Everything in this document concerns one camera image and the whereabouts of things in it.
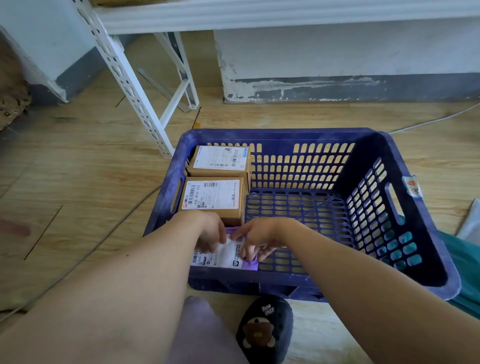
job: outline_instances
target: electrical cord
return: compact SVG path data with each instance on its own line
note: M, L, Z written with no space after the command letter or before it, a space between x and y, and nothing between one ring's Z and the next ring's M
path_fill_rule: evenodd
M467 112L471 109L473 109L474 107L480 105L480 102L473 105L473 106L470 106L469 108L465 109L465 110L462 110L462 111L459 111L455 114L452 114L452 115L449 115L449 116L445 116L444 118L439 118L439 119L434 119L434 120L430 120L430 121L425 121L425 122L421 122L420 124L416 124L416 125L412 125L412 126L408 126L406 128L403 128L403 129L398 129L398 130L394 130L392 132L389 132L389 134L396 134L396 133L400 133L400 132L404 132L406 130L410 130L410 129L414 129L414 128L418 128L419 126L423 126L423 125L427 125L427 124L432 124L434 122L438 122L438 121L443 121L443 120L448 120L448 119L451 119L451 118L454 118L455 116L458 116L458 115L461 115L463 114L464 112ZM120 224L122 224L143 202L145 202L146 199L148 199L151 195L153 195L153 193L155 193L155 191L157 191L158 189L160 189L161 186L158 186L156 189L154 189L153 191L151 191L149 194L147 194L139 203L137 203L114 227L112 230L110 230L108 232L107 235L105 235L105 237L100 240L100 242L95 245L92 249L90 249L84 256L82 256L77 262L75 262L75 264L69 268L65 273L63 273L60 277L58 277L55 281L53 281L45 290L43 290L41 293L37 294L36 296L32 297L30 300L28 300L27 302L25 302L23 305L21 305L20 307L17 307L16 309L10 311L7 315L5 315L4 317L0 318L0 324L5 321L7 318L9 318L10 316L13 316L14 314L16 314L17 312L23 310L25 307L27 307L28 305L32 304L33 302L35 302L36 300L38 300L40 297L42 297L45 293L47 293L49 290L51 290L53 287L55 287L60 281L62 281L67 275L69 275L75 268L77 268L79 266L79 264L81 262L83 262L85 259L87 259L100 245L103 244L103 242L108 239L110 237L111 234L113 234L113 232L120 226Z
M27 302L22 304L21 306L15 308L14 310L10 311L7 315L4 317L0 318L0 324L5 321L7 318L10 316L13 316L17 312L23 310L25 307L31 305L33 302L38 300L40 297L42 297L45 293L47 293L49 290L51 290L53 287L55 287L60 281L62 281L67 275L69 275L75 268L79 266L81 262L83 262L85 259L87 259L100 245L103 244L105 240L107 240L111 234L126 220L128 217L136 210L138 207L145 202L146 199L148 199L151 195L155 193L155 191L158 191L161 186L158 186L156 189L152 190L149 194L147 194L140 202L138 202L130 211L127 212L127 214L115 224L115 226L105 235L105 237L100 240L92 249L90 249L84 256L82 256L79 260L75 262L73 266L71 266L66 272L64 272L61 276L59 276L56 280L54 280L45 290L43 290L41 293L33 296L31 299L29 299Z
M421 122L420 124L408 126L408 127L406 127L406 128L403 128L403 129L394 130L394 131L392 131L392 132L389 132L389 134L396 134L396 133L404 132L404 131L406 131L406 130L418 128L419 126L422 126L422 125L432 124L432 123L437 122L437 121L448 120L448 119L454 118L455 116L458 116L458 115L460 115L460 114L463 114L464 112L467 112L468 110L472 110L474 107L476 107L476 106L478 106L478 105L480 105L480 102L477 103L477 104L475 104L475 105L473 105L473 106L470 106L469 108L466 108L465 110L456 112L455 114L452 114L452 115L449 115L449 116L445 116L444 118L439 118L439 119L430 120L430 121L424 121L424 122Z

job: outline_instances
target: green fabric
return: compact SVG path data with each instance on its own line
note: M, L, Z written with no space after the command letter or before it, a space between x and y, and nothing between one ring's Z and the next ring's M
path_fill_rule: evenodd
M480 246L439 231L460 274L462 290L448 301L480 320Z

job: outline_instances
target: white wall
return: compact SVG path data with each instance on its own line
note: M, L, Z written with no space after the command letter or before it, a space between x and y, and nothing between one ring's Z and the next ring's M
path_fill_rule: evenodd
M23 58L25 77L31 84L54 87L57 77L94 46L70 1L2 2L0 26Z
M480 72L479 18L214 34L226 95L250 96L251 87L231 81L239 79Z

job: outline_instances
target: white shelf board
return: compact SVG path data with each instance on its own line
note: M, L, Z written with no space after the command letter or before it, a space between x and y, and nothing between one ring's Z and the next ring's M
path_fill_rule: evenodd
M176 0L96 8L95 12L107 32L114 35L476 17L480 16L480 1Z

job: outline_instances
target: gray baseboard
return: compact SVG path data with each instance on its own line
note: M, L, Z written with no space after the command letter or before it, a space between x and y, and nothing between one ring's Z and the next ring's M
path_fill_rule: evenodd
M120 41L124 47L127 47L134 39L136 34L121 35ZM55 80L57 85L66 91L67 101L78 95L92 79L94 79L106 67L102 56L93 47L86 52L77 62L72 64L64 73ZM32 93L32 102L34 105L49 106L64 104L63 100L53 94L45 85L30 85Z
M225 86L227 102L464 101L480 98L480 73L257 78Z

